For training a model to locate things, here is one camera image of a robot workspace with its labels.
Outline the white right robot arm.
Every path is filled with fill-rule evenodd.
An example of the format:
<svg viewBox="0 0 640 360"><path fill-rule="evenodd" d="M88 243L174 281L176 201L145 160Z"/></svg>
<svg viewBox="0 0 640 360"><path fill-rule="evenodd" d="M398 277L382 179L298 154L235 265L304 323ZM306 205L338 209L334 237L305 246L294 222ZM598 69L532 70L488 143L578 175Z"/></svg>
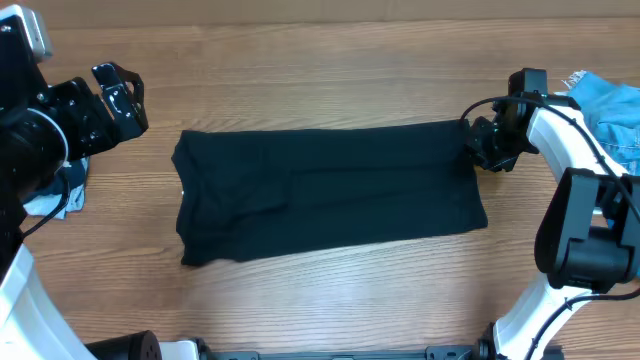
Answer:
<svg viewBox="0 0 640 360"><path fill-rule="evenodd" d="M639 269L639 179L595 141L568 96L521 92L489 99L495 113L459 119L473 162L498 172L541 154L558 186L535 238L539 273L477 341L472 359L541 359L555 334Z"/></svg>

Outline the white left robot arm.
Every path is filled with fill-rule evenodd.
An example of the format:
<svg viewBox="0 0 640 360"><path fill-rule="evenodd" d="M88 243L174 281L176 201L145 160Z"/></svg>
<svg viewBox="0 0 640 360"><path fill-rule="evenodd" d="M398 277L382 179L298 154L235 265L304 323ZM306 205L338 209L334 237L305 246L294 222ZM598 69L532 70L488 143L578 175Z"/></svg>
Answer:
<svg viewBox="0 0 640 360"><path fill-rule="evenodd" d="M70 160L104 152L148 128L140 76L114 63L49 86L32 60L1 71L1 356L4 359L201 359L195 340L161 342L151 331L83 343L54 305L24 240L23 199Z"/></svg>

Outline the black t-shirt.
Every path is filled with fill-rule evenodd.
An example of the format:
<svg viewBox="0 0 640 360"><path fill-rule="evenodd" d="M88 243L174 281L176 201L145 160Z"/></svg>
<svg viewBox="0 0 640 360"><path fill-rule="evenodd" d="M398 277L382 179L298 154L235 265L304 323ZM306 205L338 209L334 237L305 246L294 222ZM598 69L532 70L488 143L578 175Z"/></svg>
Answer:
<svg viewBox="0 0 640 360"><path fill-rule="evenodd" d="M182 133L182 261L246 262L485 228L455 121Z"/></svg>

